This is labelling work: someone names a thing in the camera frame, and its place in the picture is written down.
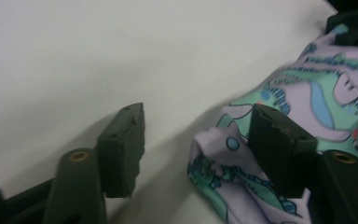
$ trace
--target white surface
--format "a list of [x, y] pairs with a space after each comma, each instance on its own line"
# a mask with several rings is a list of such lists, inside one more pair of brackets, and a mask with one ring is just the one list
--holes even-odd
[[191, 136], [334, 14], [322, 0], [38, 2], [0, 1], [0, 188], [52, 178], [144, 102], [142, 173], [131, 200], [107, 200], [112, 223], [222, 223], [186, 178]]

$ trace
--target patterned fabric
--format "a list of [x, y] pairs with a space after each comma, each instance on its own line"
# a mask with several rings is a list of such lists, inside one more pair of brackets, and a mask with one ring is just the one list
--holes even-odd
[[188, 176], [226, 223], [310, 223], [310, 193], [277, 195], [247, 147], [253, 104], [282, 111], [318, 139], [319, 151], [358, 157], [358, 47], [333, 45], [346, 31], [339, 26], [310, 43], [295, 63], [223, 107], [213, 127], [194, 137]]

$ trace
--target pastel fabric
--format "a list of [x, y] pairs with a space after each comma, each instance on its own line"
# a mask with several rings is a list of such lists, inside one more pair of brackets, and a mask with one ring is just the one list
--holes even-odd
[[247, 146], [253, 104], [280, 110], [318, 139], [317, 150], [358, 157], [358, 47], [333, 45], [346, 31], [339, 26], [311, 42], [295, 63], [224, 106], [194, 137], [188, 176], [226, 223], [310, 223], [310, 193], [277, 195]]

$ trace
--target colorful printed fabric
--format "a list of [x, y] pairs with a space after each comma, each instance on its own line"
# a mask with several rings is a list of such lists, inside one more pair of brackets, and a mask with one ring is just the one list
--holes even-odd
[[282, 111], [318, 139], [319, 151], [358, 157], [358, 47], [333, 45], [346, 31], [339, 26], [310, 43], [295, 63], [223, 107], [214, 126], [194, 137], [188, 176], [226, 223], [310, 223], [310, 193], [277, 195], [247, 147], [253, 104]]

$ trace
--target metal grommet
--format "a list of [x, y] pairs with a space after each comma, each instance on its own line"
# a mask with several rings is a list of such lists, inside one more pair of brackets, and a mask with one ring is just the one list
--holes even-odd
[[352, 156], [349, 156], [347, 154], [335, 152], [333, 155], [334, 155], [334, 158], [336, 158], [336, 160], [338, 160], [338, 161], [341, 161], [341, 162], [344, 162], [347, 164], [356, 163], [356, 160]]
[[87, 151], [77, 151], [69, 157], [69, 161], [73, 161], [73, 162], [84, 161], [86, 158], [89, 157], [89, 155], [90, 154]]

